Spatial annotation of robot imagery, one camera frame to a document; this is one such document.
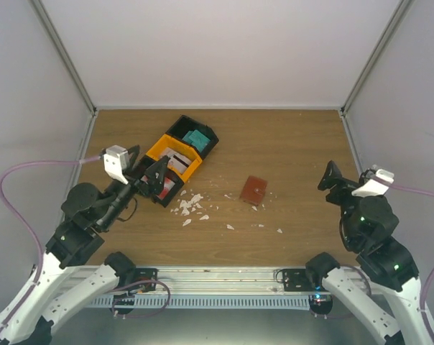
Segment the brown leather card holder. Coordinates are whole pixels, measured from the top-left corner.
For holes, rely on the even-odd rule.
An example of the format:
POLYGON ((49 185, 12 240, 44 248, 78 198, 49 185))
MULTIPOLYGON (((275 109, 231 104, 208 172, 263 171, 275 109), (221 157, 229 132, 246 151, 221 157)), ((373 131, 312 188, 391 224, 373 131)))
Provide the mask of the brown leather card holder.
POLYGON ((268 182, 250 175, 241 190, 239 198, 252 206, 258 206, 264 199, 268 182))

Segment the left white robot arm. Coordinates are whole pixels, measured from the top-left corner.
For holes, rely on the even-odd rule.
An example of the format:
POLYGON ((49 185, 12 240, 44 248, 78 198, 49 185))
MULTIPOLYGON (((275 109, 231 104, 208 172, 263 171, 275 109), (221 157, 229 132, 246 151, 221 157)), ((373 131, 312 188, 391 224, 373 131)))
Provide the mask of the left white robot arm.
POLYGON ((135 264, 121 252, 110 254, 82 282, 60 294, 101 247, 107 232, 136 195, 160 193, 169 157, 161 157, 136 175, 139 146, 111 146, 91 158, 102 160, 112 179, 105 191, 79 183, 61 205, 63 222, 46 245, 37 245, 38 264, 15 298, 0 312, 0 344, 49 344, 57 331, 96 297, 106 293, 132 296, 141 286, 156 288, 160 281, 139 279, 135 264))

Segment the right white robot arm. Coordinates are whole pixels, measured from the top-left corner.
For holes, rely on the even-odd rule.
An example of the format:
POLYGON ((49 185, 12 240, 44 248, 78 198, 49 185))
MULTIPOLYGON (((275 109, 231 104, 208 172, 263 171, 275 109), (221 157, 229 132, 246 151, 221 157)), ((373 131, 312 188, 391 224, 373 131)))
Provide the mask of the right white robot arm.
POLYGON ((434 320, 426 303, 428 281, 421 281, 409 250, 393 232, 400 220, 385 194, 395 187, 394 174, 373 166, 354 182, 329 161, 318 190, 340 208, 339 234, 345 249, 356 254, 364 274, 385 297, 386 313, 350 280, 330 254, 316 255, 305 265, 306 285, 324 288, 338 298, 378 344, 434 344, 434 320))

